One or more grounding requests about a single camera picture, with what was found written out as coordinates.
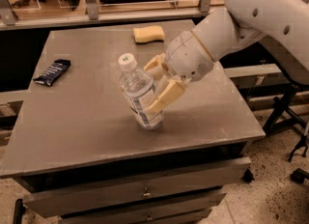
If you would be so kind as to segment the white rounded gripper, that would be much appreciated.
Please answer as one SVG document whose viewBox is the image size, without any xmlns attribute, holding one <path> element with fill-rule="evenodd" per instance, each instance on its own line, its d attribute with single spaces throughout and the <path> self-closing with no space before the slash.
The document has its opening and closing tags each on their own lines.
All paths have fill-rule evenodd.
<svg viewBox="0 0 309 224">
<path fill-rule="evenodd" d="M 213 69 L 213 60 L 190 31 L 180 33 L 167 46 L 166 53 L 155 55 L 144 70 L 158 81 L 150 113 L 159 113 L 180 98 L 187 87 L 186 79 L 199 81 Z M 172 73 L 179 75 L 169 77 Z"/>
</svg>

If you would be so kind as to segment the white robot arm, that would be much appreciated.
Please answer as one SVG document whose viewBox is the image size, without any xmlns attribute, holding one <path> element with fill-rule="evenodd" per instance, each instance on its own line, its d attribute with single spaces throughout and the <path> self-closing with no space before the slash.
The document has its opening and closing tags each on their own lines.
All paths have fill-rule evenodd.
<svg viewBox="0 0 309 224">
<path fill-rule="evenodd" d="M 148 107 L 158 113 L 178 99 L 188 83 L 202 79 L 224 56 L 265 36 L 283 45 L 304 68 L 309 64 L 309 6 L 302 0 L 224 0 L 166 52 L 145 66 L 160 82 Z"/>
</svg>

